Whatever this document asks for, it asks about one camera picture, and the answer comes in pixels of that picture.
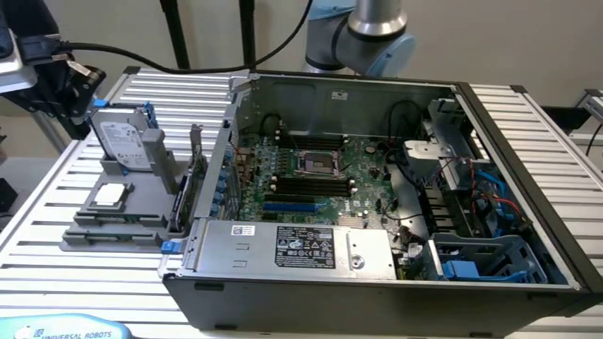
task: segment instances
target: green circuit board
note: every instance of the green circuit board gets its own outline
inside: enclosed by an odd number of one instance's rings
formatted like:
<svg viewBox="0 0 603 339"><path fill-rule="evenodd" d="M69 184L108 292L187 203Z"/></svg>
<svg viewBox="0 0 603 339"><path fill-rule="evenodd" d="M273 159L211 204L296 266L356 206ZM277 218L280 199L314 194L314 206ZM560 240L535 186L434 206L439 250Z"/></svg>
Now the green circuit board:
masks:
<svg viewBox="0 0 603 339"><path fill-rule="evenodd" d="M370 138L352 136L344 147L336 151L340 170L338 178L354 178L358 192L350 197L316 196L316 206L319 206L316 212L269 211L276 214L276 220L272 221L339 225L342 217L359 218L367 211L367 228L382 228L382 214L376 202L380 199L384 207L394 199L394 193L390 180L383 179L386 157L383 151L378 151L376 144L378 141L372 141ZM375 149L372 154L366 151L368 146ZM308 151L279 148L269 138L260 138L255 134L241 137L239 147L252 149L255 153L255 156L247 159L248 168L253 170L255 175L252 181L243 184L239 219L241 221L263 221L264 195L272 193L271 176L275 172L284 177L297 176L297 158L302 152Z"/></svg>

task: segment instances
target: aluminum profile table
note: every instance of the aluminum profile table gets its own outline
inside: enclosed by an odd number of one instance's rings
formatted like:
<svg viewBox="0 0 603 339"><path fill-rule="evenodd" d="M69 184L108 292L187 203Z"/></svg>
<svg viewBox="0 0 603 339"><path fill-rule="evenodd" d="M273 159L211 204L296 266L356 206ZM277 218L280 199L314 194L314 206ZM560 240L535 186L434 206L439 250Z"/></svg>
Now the aluminum profile table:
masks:
<svg viewBox="0 0 603 339"><path fill-rule="evenodd" d="M228 104L228 78L228 75L171 76L141 69L120 78L109 93L109 100L151 101L155 104L159 124L167 135L165 145L179 157L187 157L191 153L191 124L203 124L204 152L209 157ZM592 184L586 180L588 176L582 174L583 171L592 171L592 166L586 164L584 168L572 163L572 159L582 163L584 159L570 152L571 145L564 144L563 139L559 140L550 125L552 122L539 112L531 99L514 94L510 88L474 88L511 144L518 147L527 168L535 170L534 177L552 194L551 202L559 208L562 218L567 218L566 206L576 205L572 198L578 198L578 202L584 201L576 207L590 206L587 202L603 203L603 193L600 196L598 194L600 187L594 191L596 194L583 194L587 190L578 189L582 195L568 196L579 185ZM507 129L518 121L527 122L526 129ZM531 148L526 138L514 137L522 131L532 135L526 137L527 140L538 136L540 139L535 141L547 143L539 146L535 143L534 146L540 148ZM550 157L544 159L551 161L543 162L539 161L543 152L560 155L548 154ZM156 273L161 259L159 254L60 251L63 232L69 227L73 213L84 203L101 172L100 157L101 149L92 136L69 144L7 230L0 234L0 316L81 312L124 323L137 338L265 338L259 333L199 332L187 324ZM563 168L543 165L551 163ZM551 172L558 170L564 171L563 177L576 181L578 186L572 185L572 189L559 187L563 185L560 181L548 180L550 175L559 176L559 172ZM568 192L555 194L559 190ZM596 218L603 213L600 211L595 214ZM603 222L596 220L578 218L566 222L592 263L602 267L603 272ZM176 268L179 261L180 257L172 256L168 267ZM540 319L508 338L595 339L602 334L603 307L596 306L571 319ZM308 335L273 334L271 337L308 338ZM316 337L343 338L336 335Z"/></svg>

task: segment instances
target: blue latch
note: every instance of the blue latch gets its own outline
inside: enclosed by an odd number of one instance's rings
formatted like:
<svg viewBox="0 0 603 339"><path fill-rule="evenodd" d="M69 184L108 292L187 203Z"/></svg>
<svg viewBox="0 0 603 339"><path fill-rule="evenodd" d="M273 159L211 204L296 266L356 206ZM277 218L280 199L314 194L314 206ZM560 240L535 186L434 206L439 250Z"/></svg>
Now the blue latch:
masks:
<svg viewBox="0 0 603 339"><path fill-rule="evenodd" d="M180 242L163 242L161 254L180 254Z"/></svg>
<svg viewBox="0 0 603 339"><path fill-rule="evenodd" d="M442 265L444 277L448 280L491 281L494 283L526 283L527 272L520 270L507 277L480 276L478 267L472 261L451 260Z"/></svg>
<svg viewBox="0 0 603 339"><path fill-rule="evenodd" d="M95 99L93 107L95 108L105 108L107 107L107 100Z"/></svg>

